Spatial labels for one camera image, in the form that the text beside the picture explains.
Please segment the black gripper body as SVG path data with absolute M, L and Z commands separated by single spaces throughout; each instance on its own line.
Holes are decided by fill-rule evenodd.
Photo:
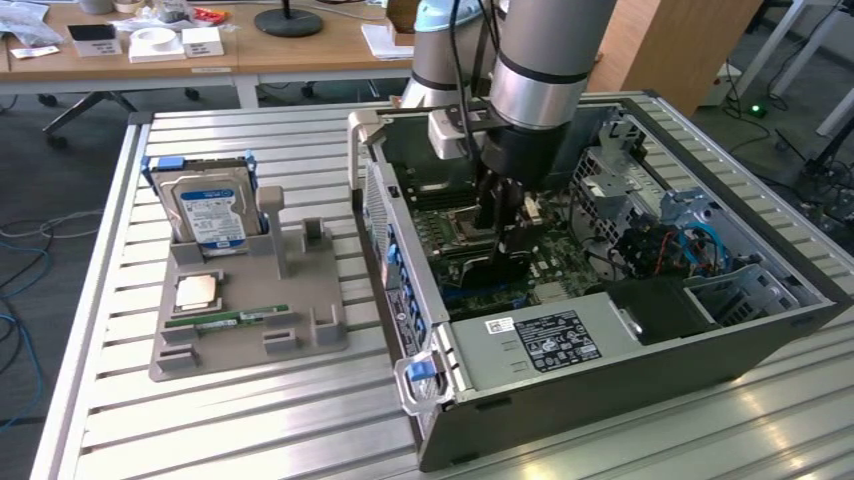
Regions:
M 515 126 L 491 129 L 486 134 L 481 161 L 502 178 L 533 190 L 553 170 L 565 137 L 565 126 L 548 130 Z

